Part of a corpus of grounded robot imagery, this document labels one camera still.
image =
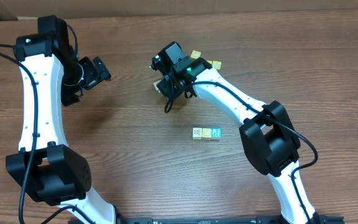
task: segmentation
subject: wood grain surface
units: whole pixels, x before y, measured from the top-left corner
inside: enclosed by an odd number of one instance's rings
[[[91,166],[93,186],[127,217],[237,218],[278,215],[267,177],[247,161],[238,129],[197,98],[169,114],[152,83],[151,58],[175,40],[222,61],[221,75],[248,95],[278,100],[319,161],[301,176],[320,214],[358,223],[358,10],[259,12],[67,20],[80,56],[100,56],[112,74],[63,109],[70,147]],[[35,21],[0,22],[0,43],[37,32]],[[2,49],[11,54],[11,50]],[[0,223],[17,223],[20,187],[5,170],[22,129],[19,69],[0,57]],[[223,139],[194,141],[193,126],[217,126]],[[303,144],[301,163],[312,160]],[[25,220],[56,210],[26,197]],[[54,223],[72,218],[63,213]]]

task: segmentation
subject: wooden table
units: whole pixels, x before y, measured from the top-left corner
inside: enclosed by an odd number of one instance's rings
[[[197,98],[166,99],[152,83],[151,58],[175,40],[185,53],[222,61],[220,73],[258,100],[286,106],[315,144],[318,163],[301,172],[320,214],[358,223],[358,10],[67,20],[80,55],[99,55],[112,74],[63,109],[70,147],[91,166],[93,186],[127,217],[237,218],[278,215],[267,177],[247,161],[238,129]],[[0,43],[37,32],[35,21],[0,22]],[[0,223],[17,223],[20,187],[5,170],[22,130],[19,69],[0,57]],[[195,141],[193,126],[217,126],[223,139]],[[301,163],[312,160],[302,145]],[[27,197],[25,220],[55,207]],[[65,223],[72,216],[59,215]]]

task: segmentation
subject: cable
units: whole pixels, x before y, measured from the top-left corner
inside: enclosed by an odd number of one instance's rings
[[[92,221],[83,211],[81,211],[77,206],[74,205],[67,205],[64,206],[63,208],[57,210],[55,213],[53,213],[51,216],[49,216],[45,221],[43,221],[41,224],[46,224],[48,223],[50,220],[52,220],[53,218],[55,218],[58,214],[60,214],[62,211],[67,210],[67,209],[73,209],[73,212],[78,212],[87,222],[89,223],[94,223],[96,224],[96,222]]]
[[[13,49],[15,46],[8,45],[8,44],[0,44],[0,47],[8,47],[8,48]],[[38,93],[37,93],[37,87],[36,87],[37,83],[35,82],[34,77],[32,76],[29,69],[27,69],[27,67],[24,66],[22,63],[20,63],[18,60],[14,59],[6,54],[3,54],[1,52],[0,52],[0,56],[10,60],[11,62],[15,63],[18,66],[20,66],[20,68],[22,68],[27,73],[27,75],[30,78],[32,89],[33,89],[33,94],[34,94],[34,127],[33,127],[33,133],[32,133],[33,138],[32,138],[32,145],[31,145],[31,153],[30,153],[29,161],[27,163],[28,166],[25,169],[22,190],[21,190],[20,199],[19,199],[19,222],[20,222],[20,224],[24,224],[23,208],[24,208],[25,190],[27,187],[27,181],[29,179],[29,174],[32,169],[32,164],[34,161],[35,148],[37,146],[37,138],[39,137],[39,134],[38,134]],[[67,210],[69,208],[72,208],[73,211],[77,211],[87,222],[96,223],[96,222],[92,222],[92,220],[89,217],[87,217],[84,212],[82,212],[79,208],[77,208],[74,205],[69,205],[69,206],[66,206],[66,207],[63,207],[63,208],[57,210],[54,214],[52,214],[50,217],[48,217],[42,223],[48,223],[51,219],[55,218],[59,213],[61,213],[64,210]]]
[[[9,48],[14,48],[13,45],[7,45],[7,44],[0,44],[0,47],[9,47]],[[31,72],[22,64],[20,63],[18,60],[5,55],[3,53],[0,53],[1,57],[4,57],[8,60],[10,60],[11,62],[15,63],[16,65],[20,66],[20,68],[22,68],[29,76],[30,81],[31,81],[31,85],[32,85],[32,89],[33,89],[33,93],[34,93],[34,127],[33,127],[33,133],[32,133],[32,145],[31,145],[31,153],[30,153],[30,158],[28,161],[28,166],[25,170],[24,173],[24,179],[23,179],[23,184],[22,184],[22,191],[20,194],[20,200],[19,200],[19,222],[21,224],[24,224],[24,219],[23,219],[23,207],[24,207],[24,197],[25,197],[25,189],[27,187],[27,181],[29,179],[29,174],[32,168],[32,164],[34,161],[34,152],[35,152],[35,148],[37,146],[37,138],[38,138],[38,94],[37,94],[37,83],[34,80],[34,77],[31,75]]]
[[[74,36],[74,40],[75,40],[75,49],[74,49],[74,54],[73,54],[73,59],[77,58],[77,55],[78,55],[78,42],[77,42],[77,36],[75,35],[75,32],[74,32],[74,29],[66,24],[67,27],[71,30],[71,32],[73,33],[73,36]]]
[[[214,85],[214,86],[219,86],[221,88],[223,88],[224,90],[226,90],[228,93],[230,93],[234,98],[236,98],[238,101],[240,101],[240,103],[242,103],[244,106],[246,106],[247,110],[251,110],[252,112],[256,113],[256,114],[260,114],[260,115],[263,115],[266,117],[266,119],[268,119],[271,123],[273,124],[276,124],[277,126],[280,126],[284,129],[286,129],[287,131],[291,132],[292,134],[294,134],[295,136],[297,136],[298,138],[300,138],[302,141],[304,141],[309,147],[310,149],[313,151],[313,154],[314,154],[314,159],[305,164],[305,165],[302,165],[302,166],[299,166],[297,168],[295,168],[292,172],[291,172],[291,181],[292,181],[292,185],[293,185],[293,188],[295,189],[295,193],[296,193],[296,196],[298,197],[298,200],[300,202],[300,205],[308,219],[308,223],[310,223],[310,217],[309,217],[309,214],[306,210],[306,207],[305,205],[303,204],[302,202],[302,199],[301,199],[301,196],[299,194],[299,190],[298,190],[298,187],[296,186],[296,183],[295,183],[295,172],[298,171],[298,170],[301,170],[301,169],[304,169],[304,168],[307,168],[309,166],[312,166],[314,165],[317,160],[318,160],[318,153],[317,153],[317,150],[316,148],[314,147],[314,145],[307,139],[305,138],[303,135],[301,135],[300,133],[298,133],[297,131],[285,126],[284,124],[278,122],[276,119],[273,119],[271,118],[270,116],[266,115],[266,114],[263,114],[262,112],[258,111],[257,109],[253,108],[250,104],[246,103],[240,96],[236,95],[231,89],[229,89],[227,86],[219,83],[219,82],[210,82],[210,81],[200,81],[200,82],[196,82],[196,83],[190,83],[189,85],[183,87],[181,90],[179,90],[175,96],[171,97],[168,99],[168,102],[167,104],[165,105],[165,108],[164,108],[164,112],[165,113],[169,113],[169,111],[171,110],[172,108],[172,102],[177,99],[182,93],[184,93],[185,91],[187,91],[189,88],[195,86],[195,85]]]

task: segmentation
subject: block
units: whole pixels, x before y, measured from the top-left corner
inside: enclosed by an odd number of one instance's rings
[[[202,128],[193,128],[193,139],[201,139]]]
[[[191,55],[190,55],[190,57],[191,57],[192,59],[198,59],[200,56],[201,56],[201,52],[198,52],[198,51],[196,51],[196,50],[194,50],[194,51],[191,53]]]
[[[157,84],[160,83],[160,81],[161,81],[161,80],[159,80],[159,81],[153,83],[153,86],[154,86],[154,88],[155,88],[155,91],[157,91],[158,94],[161,93],[161,91],[160,91],[160,90],[158,89],[158,87],[157,87]]]
[[[221,140],[222,138],[222,130],[220,128],[213,128],[212,129],[212,140]]]
[[[216,68],[217,70],[221,69],[222,67],[222,62],[218,62],[218,61],[213,61],[212,62],[212,67]]]
[[[203,128],[202,139],[211,140],[212,137],[212,129],[211,128]]]

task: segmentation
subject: wooden tabletop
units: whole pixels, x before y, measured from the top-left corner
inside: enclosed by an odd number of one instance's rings
[[[358,223],[358,10],[260,12],[67,20],[80,56],[100,56],[112,74],[63,109],[70,147],[88,160],[92,184],[126,217],[238,218],[278,215],[266,176],[247,161],[238,129],[197,98],[166,99],[152,84],[151,58],[171,41],[186,54],[222,61],[221,75],[248,95],[283,103],[296,130],[318,149],[301,172],[316,211]],[[0,44],[37,32],[36,21],[0,22]],[[12,55],[11,50],[1,49]],[[5,170],[22,132],[19,69],[0,57],[0,223],[17,223],[20,187]],[[194,126],[222,128],[195,141]],[[300,161],[312,160],[302,144]],[[57,208],[25,201],[25,221]],[[72,218],[63,213],[55,223]]]

